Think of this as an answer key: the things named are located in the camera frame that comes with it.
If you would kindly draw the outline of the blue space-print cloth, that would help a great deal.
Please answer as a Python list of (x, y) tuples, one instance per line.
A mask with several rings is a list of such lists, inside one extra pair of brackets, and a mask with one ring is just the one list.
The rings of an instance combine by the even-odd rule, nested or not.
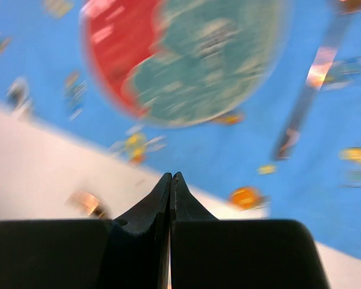
[[(143, 184), (183, 173), (251, 216), (295, 219), (314, 239), (361, 260), (361, 7), (288, 1), (279, 53), (239, 106), (191, 126), (158, 126), (108, 96), (88, 58), (84, 1), (0, 1), (0, 107), (19, 120), (99, 147)], [(351, 22), (301, 125), (291, 157), (274, 160), (330, 22)]]

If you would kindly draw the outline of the copper fork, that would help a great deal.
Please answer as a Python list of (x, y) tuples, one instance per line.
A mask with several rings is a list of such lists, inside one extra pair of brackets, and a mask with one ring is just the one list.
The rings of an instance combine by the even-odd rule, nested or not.
[(286, 160), (291, 157), (292, 150), (300, 138), (301, 125), (317, 92), (324, 84), (350, 22), (351, 16), (348, 16), (346, 13), (337, 14), (330, 22), (329, 28), (309, 68), (304, 86), (286, 123), (286, 128), (283, 130), (274, 148), (274, 160)]

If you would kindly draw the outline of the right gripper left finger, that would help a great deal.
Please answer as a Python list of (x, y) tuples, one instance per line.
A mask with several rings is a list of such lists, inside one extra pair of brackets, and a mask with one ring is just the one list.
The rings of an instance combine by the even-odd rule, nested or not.
[(110, 219), (0, 221), (0, 288), (166, 288), (172, 175)]

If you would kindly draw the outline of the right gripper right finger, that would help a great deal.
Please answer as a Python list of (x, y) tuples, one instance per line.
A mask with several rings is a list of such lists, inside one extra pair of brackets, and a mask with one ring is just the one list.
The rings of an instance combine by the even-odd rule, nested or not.
[(329, 288), (309, 230), (295, 220), (219, 220), (181, 173), (170, 189), (173, 288)]

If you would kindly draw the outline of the red and teal plate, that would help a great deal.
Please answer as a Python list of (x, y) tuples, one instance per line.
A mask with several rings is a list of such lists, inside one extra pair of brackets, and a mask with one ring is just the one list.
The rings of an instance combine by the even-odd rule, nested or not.
[(84, 1), (79, 11), (110, 99), (164, 127), (244, 102), (273, 67), (288, 18), (288, 1)]

